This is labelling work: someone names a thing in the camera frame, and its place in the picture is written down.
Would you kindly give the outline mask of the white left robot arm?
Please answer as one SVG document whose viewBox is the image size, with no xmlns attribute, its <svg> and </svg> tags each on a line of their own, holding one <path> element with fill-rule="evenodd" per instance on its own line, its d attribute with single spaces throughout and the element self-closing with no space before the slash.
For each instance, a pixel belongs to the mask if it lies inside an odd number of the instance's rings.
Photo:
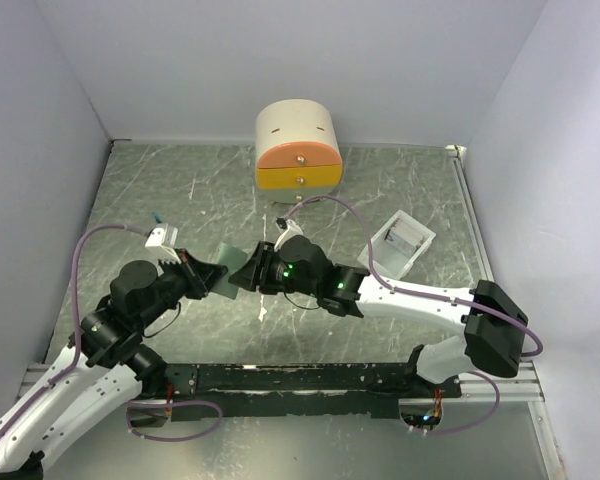
<svg viewBox="0 0 600 480">
<path fill-rule="evenodd" d="M 0 418 L 0 479 L 40 479 L 113 411 L 167 385 L 167 364 L 144 331 L 181 299 L 201 300 L 227 275 L 186 250 L 126 264 L 48 370 Z"/>
</svg>

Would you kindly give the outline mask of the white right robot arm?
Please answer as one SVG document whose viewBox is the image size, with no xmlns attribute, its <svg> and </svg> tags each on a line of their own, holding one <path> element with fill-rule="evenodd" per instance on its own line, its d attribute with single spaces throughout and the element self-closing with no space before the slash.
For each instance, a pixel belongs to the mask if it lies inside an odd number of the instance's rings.
<svg viewBox="0 0 600 480">
<path fill-rule="evenodd" d="M 302 235 L 281 245 L 259 242 L 229 281 L 264 295 L 307 295 L 340 317 L 391 317 L 446 331 L 446 339 L 417 346 L 409 357 L 404 384 L 415 397 L 473 370 L 504 379 L 519 371 L 528 319 L 492 281 L 444 289 L 375 277 L 365 268 L 332 262 Z"/>
</svg>

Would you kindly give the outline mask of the mint green card holder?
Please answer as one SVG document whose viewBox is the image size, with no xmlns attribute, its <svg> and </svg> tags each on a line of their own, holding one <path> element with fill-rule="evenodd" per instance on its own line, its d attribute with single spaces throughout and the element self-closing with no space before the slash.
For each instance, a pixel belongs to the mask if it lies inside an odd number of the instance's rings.
<svg viewBox="0 0 600 480">
<path fill-rule="evenodd" d="M 212 292 L 230 300 L 235 300 L 239 288 L 229 282 L 229 277 L 242 268 L 247 261 L 248 254 L 245 251 L 222 242 L 218 247 L 215 263 L 226 267 L 227 271 L 213 287 Z"/>
</svg>

